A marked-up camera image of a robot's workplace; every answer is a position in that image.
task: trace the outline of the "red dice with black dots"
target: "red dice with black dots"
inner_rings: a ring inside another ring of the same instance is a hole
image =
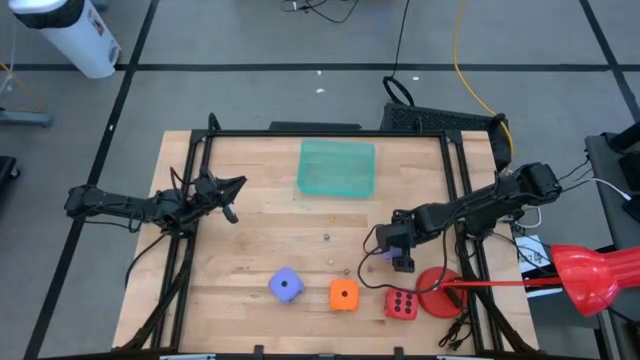
[[[418,316],[418,298],[404,291],[389,289],[384,314],[390,318],[414,320]]]

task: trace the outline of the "wooden tabletop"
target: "wooden tabletop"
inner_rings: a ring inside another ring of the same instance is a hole
[[[151,192],[171,187],[169,167],[182,173],[189,132],[167,132],[156,165]],[[474,189],[494,179],[494,162],[484,132],[463,133]],[[318,197],[301,194],[296,186],[300,144],[295,137],[217,137],[210,169],[220,178],[245,175],[248,181],[234,210],[240,221],[232,225],[215,211],[202,218],[198,230],[185,321],[182,352],[250,353],[264,345],[267,353],[391,354],[402,346],[406,354],[443,354],[438,341],[452,319],[438,319],[420,309],[414,321],[384,316],[385,290],[360,287],[360,308],[353,313],[329,311],[328,285],[333,279],[357,281],[356,269],[364,253],[369,229],[388,223],[394,209],[411,209],[430,202],[447,202],[448,193],[438,139],[353,138],[376,146],[376,187],[369,199]],[[458,194],[462,194],[455,151],[451,147]],[[511,237],[507,226],[497,232]],[[143,227],[137,252],[158,237],[154,225]],[[454,234],[447,234],[448,267],[460,271],[453,251]],[[114,345],[129,340],[157,304],[169,241],[145,255],[133,270]],[[521,279],[516,250],[504,239],[485,242],[492,280]],[[394,272],[372,257],[370,284],[414,287],[426,268],[441,266],[442,239],[413,250],[416,273]],[[267,283],[281,267],[296,270],[304,293],[283,305]],[[537,341],[522,287],[494,289],[495,302],[530,345]],[[486,314],[478,306],[485,347],[490,348]],[[165,334],[172,324],[168,311]],[[469,339],[457,354],[472,354]]]

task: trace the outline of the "red plastic object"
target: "red plastic object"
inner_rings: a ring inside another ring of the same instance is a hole
[[[600,254],[554,245],[551,257],[569,298],[584,316],[606,309],[620,289],[640,286],[640,247]]]
[[[387,317],[402,320],[415,319],[418,316],[416,295],[393,288],[387,290],[384,314]]]
[[[427,269],[420,274],[418,281],[416,282],[416,291],[427,289],[438,281],[442,274],[442,267],[433,267]],[[455,271],[447,269],[442,282],[452,282],[454,279],[459,278]],[[463,306],[467,304],[467,292],[460,288],[451,288],[456,296],[460,299]],[[449,296],[444,291],[444,287],[440,287],[437,290],[430,291],[428,293],[418,295],[418,301],[422,308],[429,314],[439,318],[453,318],[460,315],[462,308],[458,308],[451,301]]]

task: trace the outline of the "teal plastic tray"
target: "teal plastic tray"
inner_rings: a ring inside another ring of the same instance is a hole
[[[375,189],[375,174],[373,144],[302,141],[298,188],[303,194],[367,198]]]

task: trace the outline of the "red lamp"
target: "red lamp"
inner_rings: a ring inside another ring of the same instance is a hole
[[[420,304],[427,312],[434,313],[434,308],[440,308],[442,304],[434,304],[433,301],[430,303],[428,300],[438,298],[440,301],[450,301],[444,294],[444,289],[448,287],[561,284],[578,311],[584,316],[592,316],[609,307],[621,289],[640,286],[640,247],[600,254],[582,246],[553,245],[551,258],[558,271],[557,277],[523,281],[451,281],[449,279],[457,276],[448,274],[449,281],[443,282],[438,290],[420,295]],[[423,274],[432,274],[435,269],[440,268],[427,269]],[[421,286],[416,290],[429,286],[420,281],[419,285]]]

